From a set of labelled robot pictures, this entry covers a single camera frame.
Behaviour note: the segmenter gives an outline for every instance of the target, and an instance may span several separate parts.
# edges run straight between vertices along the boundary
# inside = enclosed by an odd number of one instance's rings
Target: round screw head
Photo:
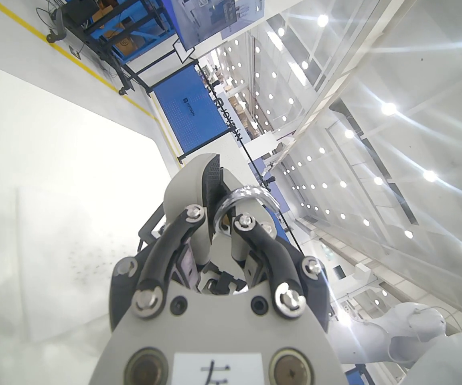
[[[146,308],[153,308],[157,301],[158,297],[154,291],[151,290],[142,291],[136,297],[136,305],[142,310],[145,310]]]
[[[251,223],[253,223],[253,218],[248,215],[242,215],[239,221],[240,221],[240,225],[242,225],[243,227],[247,227],[247,226],[250,226]]]
[[[188,215],[189,218],[196,219],[200,216],[201,209],[198,206],[191,206],[186,211],[186,214]]]
[[[281,301],[290,310],[299,308],[299,293],[295,290],[288,290],[281,295]]]

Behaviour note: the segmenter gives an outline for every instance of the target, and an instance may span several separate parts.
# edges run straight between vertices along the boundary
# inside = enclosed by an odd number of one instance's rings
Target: metal ring
[[[290,290],[290,286],[283,282],[280,284],[274,293],[274,304],[279,309],[279,311],[284,314],[286,317],[295,318],[300,317],[304,313],[304,309],[306,308],[306,297],[304,295],[298,296],[298,307],[297,308],[289,308],[284,304],[281,297],[282,295],[286,294]]]
[[[216,232],[223,233],[224,235],[231,235],[231,231],[225,231],[222,228],[222,218],[231,207],[234,207],[242,200],[257,200],[261,204],[266,205],[270,210],[279,211],[279,203],[267,189],[260,186],[245,185],[231,191],[217,209],[213,220],[213,226]]]
[[[318,275],[322,272],[322,265],[319,260],[312,255],[308,255],[302,259],[301,268],[304,275],[314,281],[318,280]]]

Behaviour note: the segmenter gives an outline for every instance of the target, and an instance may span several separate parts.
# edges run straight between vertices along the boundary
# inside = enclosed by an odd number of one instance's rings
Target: silver ring
[[[245,185],[231,191],[218,208],[213,220],[213,226],[216,232],[223,233],[224,235],[231,234],[231,230],[225,231],[222,228],[222,219],[227,211],[241,200],[257,200],[261,204],[267,206],[270,210],[279,211],[279,203],[267,189],[260,186]]]

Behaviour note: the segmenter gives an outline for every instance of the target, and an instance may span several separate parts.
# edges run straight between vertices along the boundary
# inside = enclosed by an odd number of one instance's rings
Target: ceiling
[[[295,138],[271,158],[292,210],[462,308],[462,0],[305,0],[237,42],[224,73]]]
[[[462,0],[418,0],[336,101],[275,168],[292,210],[462,307]]]

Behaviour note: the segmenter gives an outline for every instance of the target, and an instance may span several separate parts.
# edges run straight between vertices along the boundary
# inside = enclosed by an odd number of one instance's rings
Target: ceiling light
[[[381,107],[381,112],[383,112],[386,116],[391,116],[397,112],[397,106],[393,103],[385,103]]]
[[[288,64],[289,64],[290,69],[292,70],[292,72],[297,77],[297,79],[299,79],[299,82],[302,84],[302,86],[306,86],[306,84],[308,83],[308,80],[306,79],[306,74],[300,68],[300,66],[295,62],[293,62],[293,63],[290,62]]]
[[[326,14],[321,14],[319,17],[317,17],[317,25],[320,26],[321,28],[326,26],[328,22],[329,22],[329,16],[327,16]]]
[[[429,182],[434,182],[436,179],[438,179],[438,175],[435,174],[432,170],[424,170],[423,174],[423,177]]]
[[[268,37],[270,38],[270,40],[272,41],[272,43],[276,46],[276,48],[281,51],[283,49],[283,42],[281,41],[281,39],[277,36],[277,33],[275,32],[272,32],[272,31],[268,31],[266,33],[268,35]]]

